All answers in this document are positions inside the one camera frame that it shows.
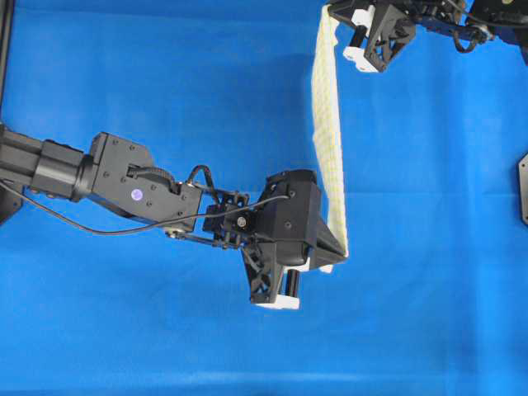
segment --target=black cable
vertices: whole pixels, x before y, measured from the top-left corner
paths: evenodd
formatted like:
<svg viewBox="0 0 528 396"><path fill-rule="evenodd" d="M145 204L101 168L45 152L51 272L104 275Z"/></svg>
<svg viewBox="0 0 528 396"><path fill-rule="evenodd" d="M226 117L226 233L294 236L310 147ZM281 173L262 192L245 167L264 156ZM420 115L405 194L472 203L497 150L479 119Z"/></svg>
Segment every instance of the black cable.
<svg viewBox="0 0 528 396"><path fill-rule="evenodd" d="M471 42L467 47L464 47L460 43L460 37L458 31L453 31L453 41L455 42L455 48L457 51L459 51L461 54L469 54L471 51L475 49L479 41L477 39L472 39Z"/></svg>
<svg viewBox="0 0 528 396"><path fill-rule="evenodd" d="M81 231L85 231L87 233L93 233L95 235L100 235L100 236L104 236L104 237L116 237L116 236L121 236L121 235L132 235L134 233L142 233L142 232L145 232L145 231L149 231L151 229L155 229L157 227L165 227L165 226L173 225L175 223L179 223L179 222L184 221L184 220L190 220L190 219L213 219L213 218L223 217L223 216L226 216L226 215L232 215L234 213L241 212L243 210L257 208L258 206L265 205L265 204L267 204L269 202L272 202L274 200L288 200L290 198L289 196L273 196L272 198L268 198L266 200L261 200L260 202L255 202L254 204L245 205L245 206L237 208L237 209L227 210L227 211L222 212L222 213L216 213L216 214L205 214L205 213L203 213L203 214L191 214L189 216L183 216L183 217L178 217L176 219L160 221L159 223L146 225L144 227L138 227L136 229L123 229L121 231L100 231L98 229L90 229L88 227L85 227L84 225L76 223L75 221L73 221L73 220L71 220L71 219L69 219L69 218L67 218L65 216L62 216L60 213L57 213L54 210L48 208L47 206L44 206L44 205L40 204L36 200L33 200L30 197L25 196L24 194L21 194L20 192L18 192L14 188L10 187L3 180L0 180L0 187L5 188L7 191L11 192L15 196L18 196L19 198L22 198L24 201L29 202L30 204L32 204L33 206L36 206L40 210L43 210L48 215L52 215L52 216L56 217L57 219L60 219L60 220L64 221L65 223L71 225L72 227L75 227L76 229L80 229Z"/></svg>
<svg viewBox="0 0 528 396"><path fill-rule="evenodd" d="M507 23L495 23L495 22L487 22L484 19L480 19L473 15L471 12L465 11L461 6L459 6L454 0L445 0L448 2L451 6L456 8L459 12L462 12L464 15L466 15L469 19L473 19L474 21L478 23L482 23L487 26L495 26L495 27L506 27L511 29L528 29L528 24L507 24Z"/></svg>
<svg viewBox="0 0 528 396"><path fill-rule="evenodd" d="M174 176L160 167L137 167L129 170L129 176L158 175L168 181L171 191L177 193L177 184Z"/></svg>
<svg viewBox="0 0 528 396"><path fill-rule="evenodd" d="M195 166L192 169L191 174L187 178L186 183L187 184L194 184L195 177L196 177L196 175L198 174L199 171L203 171L204 177L205 177L205 183L212 190L211 195L213 196L214 202L219 204L220 200L218 198L218 194L215 191L215 184L213 183L213 175L211 174L211 170L209 169L209 167L207 167L206 165L197 165L197 166Z"/></svg>

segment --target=screw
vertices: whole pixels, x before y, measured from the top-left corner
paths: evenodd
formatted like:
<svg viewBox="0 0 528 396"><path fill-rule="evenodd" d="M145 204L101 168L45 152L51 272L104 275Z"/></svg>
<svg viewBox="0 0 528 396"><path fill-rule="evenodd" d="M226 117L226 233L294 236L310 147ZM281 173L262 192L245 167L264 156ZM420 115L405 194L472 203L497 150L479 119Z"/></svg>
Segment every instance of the screw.
<svg viewBox="0 0 528 396"><path fill-rule="evenodd" d="M246 220L245 217L240 216L237 219L237 226L240 227L241 229L243 229L246 226L246 224L248 224L248 221Z"/></svg>

